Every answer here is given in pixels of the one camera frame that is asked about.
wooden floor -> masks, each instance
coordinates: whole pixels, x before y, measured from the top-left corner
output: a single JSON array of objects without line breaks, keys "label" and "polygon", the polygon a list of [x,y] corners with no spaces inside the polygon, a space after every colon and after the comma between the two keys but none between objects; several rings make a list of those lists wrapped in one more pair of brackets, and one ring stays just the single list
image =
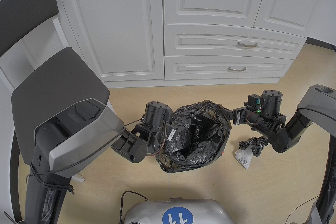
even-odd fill
[{"label": "wooden floor", "polygon": [[[146,103],[152,100],[168,104],[173,110],[206,99],[234,109],[242,107],[249,94],[261,95],[263,90],[275,89],[283,93],[281,113],[290,119],[313,84],[336,88],[336,53],[305,45],[277,84],[111,89],[110,101],[117,115],[128,123],[140,118]],[[150,200],[215,199],[227,208],[238,224],[284,224],[293,209],[319,194],[329,134],[313,124],[298,145],[283,154],[267,146],[246,170],[234,158],[234,152],[239,141],[253,136],[260,135],[246,125],[233,125],[221,158],[207,167],[174,174],[163,172],[155,157],[132,164],[114,151],[106,150],[80,173],[85,182],[72,182],[76,194],[67,193],[58,223],[117,224],[121,194],[132,190]],[[21,159],[19,193],[23,213],[28,172],[29,167]],[[127,194],[124,212],[139,201],[142,201],[140,197]],[[287,223],[305,222],[312,204],[313,201],[297,209]],[[336,217],[330,221],[330,224],[335,223]]]}]

chair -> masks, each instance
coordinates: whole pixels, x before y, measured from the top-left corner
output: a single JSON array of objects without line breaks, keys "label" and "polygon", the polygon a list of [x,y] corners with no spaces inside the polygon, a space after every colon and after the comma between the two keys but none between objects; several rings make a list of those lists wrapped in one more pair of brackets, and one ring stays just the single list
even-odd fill
[{"label": "chair", "polygon": [[[64,46],[29,75],[11,97],[15,133],[24,163],[32,161],[34,129],[72,104],[95,98],[109,103],[110,92],[68,45],[57,18],[56,0],[0,1],[0,57],[49,18]],[[9,84],[0,69],[0,79]]]}]

crumpled plastic bag on floor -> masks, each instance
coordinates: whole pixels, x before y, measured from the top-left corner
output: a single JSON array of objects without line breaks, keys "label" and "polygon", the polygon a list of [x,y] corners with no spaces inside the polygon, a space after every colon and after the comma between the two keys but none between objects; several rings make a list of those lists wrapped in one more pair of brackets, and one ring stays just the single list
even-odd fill
[{"label": "crumpled plastic bag on floor", "polygon": [[175,173],[197,169],[222,155],[231,123],[221,107],[205,100],[174,112],[172,125],[176,133],[172,137],[167,135],[164,147],[156,155],[163,171]]},{"label": "crumpled plastic bag on floor", "polygon": [[261,136],[259,138],[251,137],[247,139],[246,141],[239,142],[239,149],[246,150],[249,145],[252,145],[251,150],[253,153],[253,156],[259,157],[261,154],[261,151],[264,149],[264,146],[268,145],[267,138],[264,136]]}]

drawer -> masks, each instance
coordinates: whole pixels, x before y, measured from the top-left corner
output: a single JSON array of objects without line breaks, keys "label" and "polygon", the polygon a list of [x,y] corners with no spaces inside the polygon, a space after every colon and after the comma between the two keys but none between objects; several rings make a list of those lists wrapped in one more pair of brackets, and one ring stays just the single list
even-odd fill
[{"label": "drawer", "polygon": [[209,24],[166,24],[164,37],[165,56],[253,56],[292,60],[306,41],[304,37],[270,30]]},{"label": "drawer", "polygon": [[166,56],[165,79],[281,78],[293,60],[242,56]]}]

silver handle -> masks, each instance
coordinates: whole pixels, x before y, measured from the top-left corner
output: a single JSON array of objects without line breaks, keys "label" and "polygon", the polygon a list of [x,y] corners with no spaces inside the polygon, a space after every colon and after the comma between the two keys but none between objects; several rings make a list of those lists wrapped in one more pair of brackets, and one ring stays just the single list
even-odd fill
[{"label": "silver handle", "polygon": [[254,45],[247,45],[247,44],[242,44],[242,43],[240,43],[240,42],[238,42],[238,45],[239,45],[239,46],[242,46],[242,47],[248,47],[248,48],[254,48],[254,47],[257,47],[257,46],[258,46],[257,43],[255,43]]},{"label": "silver handle", "polygon": [[229,71],[235,71],[235,72],[241,72],[241,71],[245,71],[246,67],[244,67],[243,69],[232,69],[231,67],[228,68]]}]

